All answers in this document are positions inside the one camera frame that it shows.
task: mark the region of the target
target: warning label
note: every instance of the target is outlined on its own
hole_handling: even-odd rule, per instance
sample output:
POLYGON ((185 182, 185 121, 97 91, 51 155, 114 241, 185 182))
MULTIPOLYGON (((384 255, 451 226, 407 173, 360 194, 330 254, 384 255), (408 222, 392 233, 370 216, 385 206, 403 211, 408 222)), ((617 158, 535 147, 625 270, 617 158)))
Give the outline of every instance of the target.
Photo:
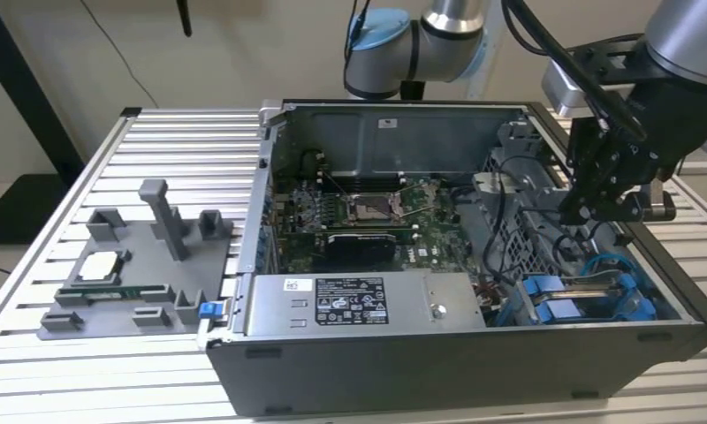
POLYGON ((388 299, 381 278, 317 278, 318 325, 388 323, 388 299))

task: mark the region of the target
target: blue cable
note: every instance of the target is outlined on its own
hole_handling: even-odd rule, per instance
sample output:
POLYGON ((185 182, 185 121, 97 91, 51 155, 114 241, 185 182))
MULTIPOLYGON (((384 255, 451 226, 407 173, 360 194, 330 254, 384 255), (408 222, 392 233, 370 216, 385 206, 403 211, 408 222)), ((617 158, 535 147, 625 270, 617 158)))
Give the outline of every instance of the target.
POLYGON ((625 256, 621 256, 619 254, 597 254, 593 258, 591 258, 587 263, 584 264, 584 268, 580 269, 580 273, 579 275, 580 276, 585 276, 588 273, 589 273, 589 268, 591 266, 597 262, 597 261, 601 261, 603 259, 613 259, 615 261, 619 261, 620 263, 623 263, 628 269, 635 272, 636 271, 636 268, 633 267, 633 264, 631 263, 631 261, 625 258, 625 256))

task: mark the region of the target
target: open computer tower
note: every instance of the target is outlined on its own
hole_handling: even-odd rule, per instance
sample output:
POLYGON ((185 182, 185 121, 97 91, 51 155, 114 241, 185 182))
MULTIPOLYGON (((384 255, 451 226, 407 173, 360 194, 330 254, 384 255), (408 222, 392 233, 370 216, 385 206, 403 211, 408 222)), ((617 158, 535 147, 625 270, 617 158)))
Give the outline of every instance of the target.
POLYGON ((611 396, 707 346, 640 223, 560 225, 536 103, 285 101, 265 115, 236 293, 201 337, 246 416, 611 396))

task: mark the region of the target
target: white label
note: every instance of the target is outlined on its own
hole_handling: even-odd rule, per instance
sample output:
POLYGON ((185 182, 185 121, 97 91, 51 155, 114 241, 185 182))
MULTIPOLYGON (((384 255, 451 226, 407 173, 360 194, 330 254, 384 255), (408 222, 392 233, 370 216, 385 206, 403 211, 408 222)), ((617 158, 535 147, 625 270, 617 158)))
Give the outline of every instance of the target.
POLYGON ((399 121, 397 119, 386 118, 377 121, 377 128, 397 128, 399 121))
POLYGON ((306 278, 286 278, 282 284, 285 292, 310 292, 313 280, 306 278))
POLYGON ((89 293, 83 296, 89 300, 121 299, 119 293, 89 293))

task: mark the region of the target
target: aluminum extrusion table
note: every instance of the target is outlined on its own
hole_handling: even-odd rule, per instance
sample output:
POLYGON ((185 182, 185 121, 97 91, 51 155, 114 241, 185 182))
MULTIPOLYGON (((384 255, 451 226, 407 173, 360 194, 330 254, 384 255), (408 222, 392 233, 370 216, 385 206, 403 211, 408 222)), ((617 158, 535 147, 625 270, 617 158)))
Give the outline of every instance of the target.
MULTIPOLYGON (((121 117, 25 258, 0 291, 0 422, 252 422, 234 415, 194 335, 45 342, 38 320, 89 234, 97 207, 152 219, 136 189, 166 178, 184 218, 218 208, 236 222, 225 269, 232 292, 257 161, 256 110, 144 110, 121 117)), ((667 184, 679 208, 648 228, 707 295, 707 205, 686 184, 667 184)), ((298 420, 372 422, 707 422, 707 349, 651 368, 607 401, 298 420)))

